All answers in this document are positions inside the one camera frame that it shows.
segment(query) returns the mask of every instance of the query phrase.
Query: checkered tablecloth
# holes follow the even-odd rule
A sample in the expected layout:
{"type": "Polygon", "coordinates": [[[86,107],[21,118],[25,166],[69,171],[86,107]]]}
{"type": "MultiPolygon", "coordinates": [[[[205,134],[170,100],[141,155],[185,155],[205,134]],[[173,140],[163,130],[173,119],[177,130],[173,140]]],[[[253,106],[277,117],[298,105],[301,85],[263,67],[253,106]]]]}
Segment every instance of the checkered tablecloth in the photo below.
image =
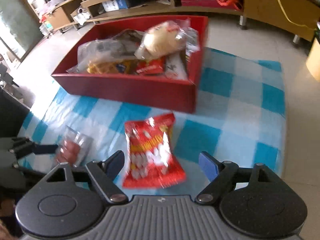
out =
{"type": "MultiPolygon", "coordinates": [[[[38,98],[25,119],[20,136],[42,144],[58,143],[68,125],[93,137],[86,162],[105,160],[117,150],[127,153],[124,123],[167,110],[98,98],[69,95],[55,81],[38,98]]],[[[134,194],[190,194],[195,197],[209,181],[198,155],[207,151],[219,161],[240,167],[262,162],[281,173],[285,138],[285,103],[279,62],[251,61],[206,48],[203,74],[194,114],[175,112],[173,152],[187,173],[187,181],[159,190],[124,190],[134,194]]],[[[48,172],[53,156],[29,155],[20,163],[48,172]]],[[[116,180],[121,187],[122,176],[116,180]]]]}

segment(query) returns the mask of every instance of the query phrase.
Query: yellow cable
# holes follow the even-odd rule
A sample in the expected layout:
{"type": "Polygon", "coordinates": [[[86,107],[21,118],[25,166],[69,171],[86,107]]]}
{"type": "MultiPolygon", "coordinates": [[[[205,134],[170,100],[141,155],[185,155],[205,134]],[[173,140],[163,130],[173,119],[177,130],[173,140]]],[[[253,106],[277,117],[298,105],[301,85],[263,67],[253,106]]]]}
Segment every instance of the yellow cable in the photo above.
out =
{"type": "Polygon", "coordinates": [[[279,3],[279,5],[280,5],[280,8],[281,8],[281,10],[282,10],[282,12],[283,12],[283,14],[284,14],[284,16],[286,17],[286,19],[290,22],[290,23],[292,23],[292,24],[294,24],[294,25],[297,25],[297,26],[299,26],[299,27],[305,27],[305,28],[308,28],[308,29],[310,29],[310,30],[316,30],[316,29],[314,29],[314,28],[310,28],[310,27],[308,27],[307,25],[305,25],[305,24],[297,24],[297,23],[294,23],[293,21],[291,21],[289,18],[288,18],[288,16],[287,16],[287,14],[285,13],[285,11],[284,11],[284,8],[283,8],[283,6],[282,6],[282,4],[281,4],[281,1],[280,0],[278,0],[278,3],[279,3]]]}

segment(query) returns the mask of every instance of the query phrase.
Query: tiled floor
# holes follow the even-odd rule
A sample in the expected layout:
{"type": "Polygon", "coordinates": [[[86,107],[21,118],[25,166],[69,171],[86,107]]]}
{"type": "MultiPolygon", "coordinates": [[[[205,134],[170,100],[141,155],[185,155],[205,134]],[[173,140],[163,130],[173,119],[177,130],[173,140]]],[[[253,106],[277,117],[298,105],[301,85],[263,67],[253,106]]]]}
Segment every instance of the tiled floor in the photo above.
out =
{"type": "MultiPolygon", "coordinates": [[[[248,21],[248,30],[237,27],[238,17],[217,15],[210,20],[208,46],[248,59],[280,61],[284,70],[287,102],[287,142],[283,179],[307,203],[308,218],[301,236],[320,235],[320,83],[305,66],[307,55],[296,49],[293,34],[275,27],[248,21]]],[[[69,49],[90,28],[54,35],[34,49],[13,71],[15,82],[26,89],[27,103],[45,91],[50,73],[69,49]]]]}

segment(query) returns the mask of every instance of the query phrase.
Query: gray ribbed panel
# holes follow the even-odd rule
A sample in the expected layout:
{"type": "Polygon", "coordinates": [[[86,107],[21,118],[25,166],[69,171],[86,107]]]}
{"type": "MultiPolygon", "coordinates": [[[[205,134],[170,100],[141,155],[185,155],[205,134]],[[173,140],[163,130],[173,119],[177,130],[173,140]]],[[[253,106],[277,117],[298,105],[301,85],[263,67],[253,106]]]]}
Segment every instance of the gray ribbed panel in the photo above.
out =
{"type": "MultiPolygon", "coordinates": [[[[214,208],[189,196],[135,196],[112,206],[95,228],[74,240],[252,240],[227,226],[214,208]]],[[[292,236],[285,240],[299,240],[292,236]]],[[[35,240],[24,236],[22,240],[35,240]]]]}

